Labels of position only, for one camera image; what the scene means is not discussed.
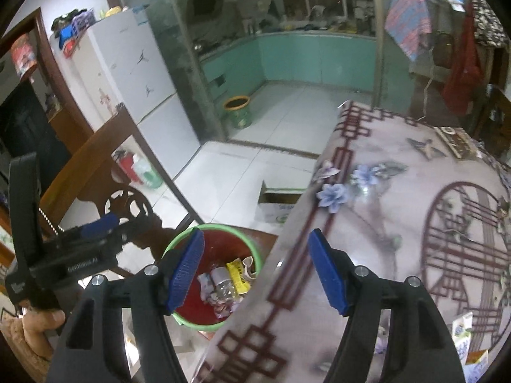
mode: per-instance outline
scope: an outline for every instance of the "human hand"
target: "human hand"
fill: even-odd
[[[55,330],[65,322],[64,311],[36,311],[29,309],[23,316],[23,332],[29,347],[40,357],[50,359],[53,348],[44,335],[47,330]]]

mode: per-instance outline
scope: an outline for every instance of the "black door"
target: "black door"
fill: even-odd
[[[21,82],[0,106],[0,138],[11,157],[37,153],[43,192],[71,158],[28,80]]]

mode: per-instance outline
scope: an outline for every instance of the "refrigerator door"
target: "refrigerator door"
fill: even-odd
[[[172,178],[177,176],[200,147],[177,94],[156,108],[138,127]]]
[[[135,123],[176,93],[144,10],[107,17],[88,32]]]
[[[95,108],[103,121],[108,121],[115,115],[119,100],[108,79],[108,72],[102,69],[98,53],[93,47],[88,32],[85,32],[76,46],[72,54],[72,62],[75,64]]]

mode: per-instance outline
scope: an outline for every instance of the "red cloth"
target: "red cloth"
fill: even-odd
[[[483,72],[477,54],[473,8],[472,3],[470,3],[452,72],[442,92],[444,101],[453,114],[457,116],[466,115],[469,103],[472,100],[472,93],[482,83],[482,80]]]

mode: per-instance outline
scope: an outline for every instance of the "white tile floor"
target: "white tile floor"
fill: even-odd
[[[263,180],[269,187],[306,188],[315,161],[286,153],[219,142],[206,143],[175,180],[175,184],[205,222],[217,222],[280,234],[282,225],[260,220],[257,199]],[[150,190],[136,186],[153,205],[164,227],[176,227],[186,215],[166,188]],[[92,203],[76,200],[61,225],[68,229],[99,217]],[[127,244],[118,255],[119,265],[132,272],[153,263],[148,249]],[[178,354],[190,381],[208,342],[196,331],[179,327],[168,319],[174,344],[191,342],[193,350]]]
[[[253,123],[231,138],[321,154],[348,99],[370,104],[371,95],[348,89],[268,82],[251,96]]]

